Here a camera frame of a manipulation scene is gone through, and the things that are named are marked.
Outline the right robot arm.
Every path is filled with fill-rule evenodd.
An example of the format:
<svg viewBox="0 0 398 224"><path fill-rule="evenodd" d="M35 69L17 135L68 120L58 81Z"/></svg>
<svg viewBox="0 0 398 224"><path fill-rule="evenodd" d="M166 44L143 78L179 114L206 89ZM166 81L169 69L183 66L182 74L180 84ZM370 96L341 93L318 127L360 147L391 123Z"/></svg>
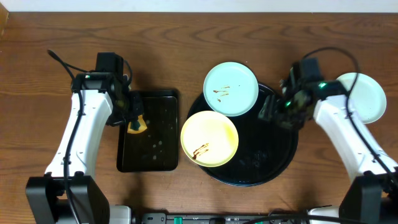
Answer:
<svg viewBox="0 0 398 224"><path fill-rule="evenodd" d="M351 187L338 207L313 208L310 223L397 223L397 162L376 142L337 80L284 81L281 99L268 96L259 119L300 129L309 119L326 132Z"/></svg>

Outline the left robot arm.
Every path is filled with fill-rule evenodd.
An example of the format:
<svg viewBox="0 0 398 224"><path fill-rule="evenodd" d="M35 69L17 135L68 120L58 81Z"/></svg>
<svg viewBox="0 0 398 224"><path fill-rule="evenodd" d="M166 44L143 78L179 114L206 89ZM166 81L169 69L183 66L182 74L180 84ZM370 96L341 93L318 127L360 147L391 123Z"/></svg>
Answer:
<svg viewBox="0 0 398 224"><path fill-rule="evenodd" d="M36 223L134 222L131 208L110 205L95 182L104 127L137 119L131 80L118 72L80 73L72 80L72 108L56 155L25 188Z"/></svg>

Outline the green and yellow sponge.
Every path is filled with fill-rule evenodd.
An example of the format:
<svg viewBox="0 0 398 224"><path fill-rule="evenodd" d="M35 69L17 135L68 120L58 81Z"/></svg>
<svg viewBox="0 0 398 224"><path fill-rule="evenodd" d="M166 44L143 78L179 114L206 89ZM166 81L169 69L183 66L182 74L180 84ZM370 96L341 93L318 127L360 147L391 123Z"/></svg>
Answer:
<svg viewBox="0 0 398 224"><path fill-rule="evenodd" d="M144 121L143 115L139 115L135 121L129 122L127 126L127 133L139 134L147 129L146 122Z"/></svg>

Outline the yellow plate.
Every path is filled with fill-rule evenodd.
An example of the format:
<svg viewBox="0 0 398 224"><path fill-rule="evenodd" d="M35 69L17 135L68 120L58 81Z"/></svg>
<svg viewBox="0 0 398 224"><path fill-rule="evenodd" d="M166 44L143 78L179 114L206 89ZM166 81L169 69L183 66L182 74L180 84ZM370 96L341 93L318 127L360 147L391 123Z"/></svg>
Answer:
<svg viewBox="0 0 398 224"><path fill-rule="evenodd" d="M238 150L239 135L233 122L215 111L201 111L184 123L180 142L186 156L203 167L219 167Z"/></svg>

